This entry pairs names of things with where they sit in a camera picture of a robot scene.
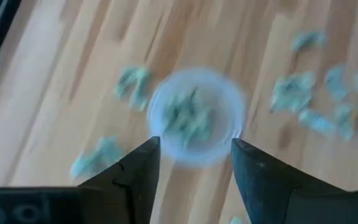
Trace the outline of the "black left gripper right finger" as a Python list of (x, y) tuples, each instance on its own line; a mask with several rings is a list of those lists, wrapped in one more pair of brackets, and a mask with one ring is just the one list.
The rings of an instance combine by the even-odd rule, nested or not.
[(252, 223), (350, 223), (342, 190), (241, 139), (231, 146), (234, 176)]

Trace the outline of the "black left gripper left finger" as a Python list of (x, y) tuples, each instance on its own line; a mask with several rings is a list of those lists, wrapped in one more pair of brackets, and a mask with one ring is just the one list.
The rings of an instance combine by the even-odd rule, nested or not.
[(151, 137), (79, 185), (83, 223), (149, 223), (159, 174), (160, 138)]

